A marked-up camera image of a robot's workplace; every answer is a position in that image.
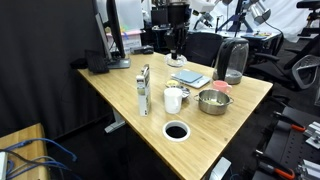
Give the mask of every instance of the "gray floor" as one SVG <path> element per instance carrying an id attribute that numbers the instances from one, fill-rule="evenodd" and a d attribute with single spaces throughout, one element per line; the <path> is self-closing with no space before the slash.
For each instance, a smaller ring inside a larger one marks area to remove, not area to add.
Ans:
<path id="1" fill-rule="evenodd" d="M 302 48 L 305 42 L 285 42 L 283 48 Z M 293 55 L 281 50 L 278 56 L 285 62 Z M 318 86 L 301 92 L 292 92 L 279 85 L 273 88 L 274 94 L 286 95 L 291 98 L 290 104 L 302 111 L 320 116 L 320 107 L 314 106 Z M 281 110 L 273 103 L 263 103 L 257 113 L 253 113 L 234 139 L 226 147 L 223 157 L 232 162 L 231 168 L 224 179 L 245 179 L 241 174 L 243 167 L 254 168 L 256 161 L 252 156 L 260 138 L 261 129 L 267 126 L 274 110 Z M 65 148 L 78 156 L 77 162 L 60 149 L 49 146 L 49 155 L 67 165 L 82 179 L 178 179 L 148 145 L 125 126 L 112 134 L 105 134 L 104 127 L 111 119 L 105 118 L 99 122 L 80 129 L 79 131 L 58 139 Z M 64 173 L 66 179 L 74 179 L 71 173 Z M 61 179 L 56 170 L 52 170 L 52 179 Z"/>

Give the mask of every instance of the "white mug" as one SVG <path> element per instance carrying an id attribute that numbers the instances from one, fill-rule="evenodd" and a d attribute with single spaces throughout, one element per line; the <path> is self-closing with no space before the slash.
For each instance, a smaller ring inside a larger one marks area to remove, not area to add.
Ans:
<path id="1" fill-rule="evenodd" d="M 164 90 L 164 106 L 167 113 L 176 114 L 181 109 L 182 90 L 167 88 Z"/>

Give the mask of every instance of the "desk top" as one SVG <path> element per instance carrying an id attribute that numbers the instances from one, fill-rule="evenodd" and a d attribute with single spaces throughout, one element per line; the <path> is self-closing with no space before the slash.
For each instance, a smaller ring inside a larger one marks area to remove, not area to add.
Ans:
<path id="1" fill-rule="evenodd" d="M 214 29 L 199 29 L 199 30 L 196 30 L 195 32 L 207 32 L 207 33 L 215 33 L 215 30 Z M 231 32 L 231 31 L 218 31 L 217 34 L 227 38 L 227 37 L 234 37 L 235 35 L 235 32 Z M 253 33 L 248 33 L 246 31 L 240 31 L 240 32 L 237 32 L 237 37 L 241 37 L 241 36 L 245 36 L 247 34 L 253 34 Z M 270 32 L 268 33 L 269 35 L 266 36 L 266 38 L 264 39 L 261 39 L 261 38 L 250 38 L 250 40 L 257 40 L 257 41 L 269 41 L 271 39 L 274 39 L 276 37 L 278 37 L 280 35 L 280 32 Z"/>
<path id="2" fill-rule="evenodd" d="M 3 149 L 27 139 L 42 138 L 43 136 L 44 136 L 44 132 L 43 132 L 42 125 L 36 124 L 0 138 L 0 148 Z M 42 141 L 34 141 L 29 145 L 26 145 L 21 148 L 16 148 L 13 151 L 28 160 L 34 159 L 39 156 L 44 156 L 47 154 L 45 144 Z M 11 154 L 9 154 L 8 160 L 12 160 L 14 162 L 15 167 L 18 167 L 24 163 L 23 161 L 21 161 L 20 159 L 18 159 L 17 157 Z M 46 167 L 38 166 L 37 168 L 33 168 L 17 176 L 14 179 L 15 180 L 20 180 L 20 179 L 21 180 L 25 180 L 25 179 L 46 180 L 46 179 L 49 179 L 49 173 Z"/>
<path id="3" fill-rule="evenodd" d="M 107 74 L 94 75 L 79 70 L 82 76 L 121 114 L 124 120 L 152 147 L 163 161 L 182 179 L 201 179 L 215 163 L 220 153 L 272 87 L 271 83 L 243 77 L 234 85 L 230 96 L 234 103 L 224 115 L 214 116 L 202 112 L 193 98 L 201 89 L 190 87 L 191 94 L 182 102 L 178 114 L 168 114 L 164 108 L 163 91 L 170 74 L 189 69 L 211 77 L 213 68 L 187 62 L 182 68 L 167 66 L 164 55 L 131 55 L 129 69 L 110 70 Z M 144 64 L 150 65 L 151 112 L 139 115 L 136 75 Z M 172 142 L 162 134 L 168 121 L 181 120 L 191 130 L 183 142 Z"/>

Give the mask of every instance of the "black wall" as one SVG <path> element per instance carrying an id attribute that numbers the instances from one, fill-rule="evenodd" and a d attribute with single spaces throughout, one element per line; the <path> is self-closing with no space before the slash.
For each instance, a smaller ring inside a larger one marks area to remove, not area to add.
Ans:
<path id="1" fill-rule="evenodd" d="M 90 0 L 3 0 L 0 23 L 0 136 L 41 122 L 56 138 L 107 113 L 69 66 L 102 48 Z"/>

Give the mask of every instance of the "monitor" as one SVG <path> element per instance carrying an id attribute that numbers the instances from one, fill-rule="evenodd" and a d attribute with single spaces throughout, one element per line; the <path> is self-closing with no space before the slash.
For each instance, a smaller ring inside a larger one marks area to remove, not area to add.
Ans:
<path id="1" fill-rule="evenodd" d="M 119 56 L 120 58 L 125 58 L 124 46 L 122 42 L 122 36 L 120 31 L 120 23 L 116 8 L 116 0 L 107 0 L 106 2 L 107 15 L 109 26 L 111 29 L 112 38 L 114 43 L 116 44 L 116 49 L 118 49 L 118 54 L 115 56 Z"/>
<path id="2" fill-rule="evenodd" d="M 108 0 L 108 2 L 111 2 L 111 1 L 113 1 L 114 4 L 107 3 L 107 7 L 115 5 L 114 0 Z M 108 68 L 109 69 L 129 68 L 131 65 L 131 61 L 129 58 L 126 58 L 126 54 L 125 54 L 124 46 L 123 46 L 123 42 L 122 42 L 122 37 L 121 37 L 120 26 L 117 26 L 117 25 L 119 25 L 119 20 L 117 18 L 118 16 L 116 13 L 117 13 L 116 10 L 115 11 L 109 10 L 107 12 L 109 22 L 106 24 L 108 24 L 108 26 L 111 29 L 112 38 L 114 39 L 114 42 L 117 46 L 117 48 L 116 48 L 118 50 L 117 52 L 110 52 L 111 47 L 109 47 L 109 45 L 108 45 L 108 40 L 106 37 L 106 32 L 104 30 L 103 21 L 102 21 L 100 13 L 97 13 L 95 18 L 97 21 L 100 35 L 101 35 L 102 43 L 104 46 L 104 51 L 105 51 L 105 56 L 106 56 L 105 58 L 106 58 L 106 61 L 108 64 Z"/>
<path id="3" fill-rule="evenodd" d="M 153 26 L 168 26 L 168 12 L 166 8 L 151 10 L 151 22 Z"/>

